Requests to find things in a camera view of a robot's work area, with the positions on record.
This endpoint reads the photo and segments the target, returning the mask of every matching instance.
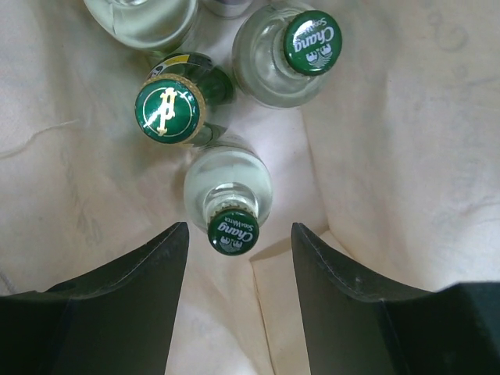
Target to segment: bottle cap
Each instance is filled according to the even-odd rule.
[[[208,234],[210,244],[221,254],[241,255],[259,239],[259,224],[250,212],[228,207],[210,220]]]
[[[135,101],[141,129],[158,142],[186,143],[202,128],[206,105],[200,90],[188,79],[162,74],[148,80]]]
[[[310,10],[296,16],[284,33],[284,54],[292,67],[306,76],[325,74],[342,50],[342,34],[328,13]]]

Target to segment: beige surface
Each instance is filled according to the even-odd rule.
[[[240,102],[234,129],[270,168],[273,212],[258,248],[237,259],[190,228],[168,374],[307,374],[293,221],[422,288],[500,278],[496,2],[316,3],[340,23],[344,51],[327,91],[303,109],[306,126],[297,109]],[[43,291],[185,220],[191,156],[141,134],[130,103],[148,64],[81,0],[2,11],[4,295]],[[200,51],[227,65],[242,20],[205,21]]]

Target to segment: bottle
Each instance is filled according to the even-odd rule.
[[[261,104],[296,107],[320,93],[341,48],[332,16],[295,1],[273,2],[238,31],[234,75],[241,90]]]
[[[203,148],[184,182],[187,214],[224,255],[241,255],[255,245],[272,201],[266,166],[233,135]]]
[[[203,3],[217,16],[236,18],[247,10],[253,0],[203,0]]]
[[[196,39],[198,0],[84,0],[116,40],[164,56]]]
[[[155,141],[198,147],[226,132],[235,97],[231,79],[208,56],[175,53],[153,67],[135,101],[135,116]]]

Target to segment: white bottle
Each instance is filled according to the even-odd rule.
[[[235,18],[241,16],[253,0],[203,0],[203,3],[217,16]]]
[[[172,52],[197,36],[198,0],[84,0],[116,40],[149,52]]]
[[[202,149],[184,182],[187,214],[224,255],[244,254],[255,245],[272,201],[269,171],[233,135]]]
[[[320,93],[341,47],[341,30],[329,14],[296,1],[273,2],[238,31],[234,75],[261,104],[296,107]]]

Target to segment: green bottle cap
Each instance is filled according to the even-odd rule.
[[[325,74],[342,50],[342,34],[328,13],[310,10],[296,16],[284,33],[284,54],[292,67],[306,76]]]
[[[186,143],[202,128],[206,106],[200,90],[184,77],[162,74],[148,80],[135,101],[135,116],[152,139]]]
[[[210,220],[208,233],[215,250],[224,255],[241,255],[257,242],[259,224],[250,212],[229,207]]]

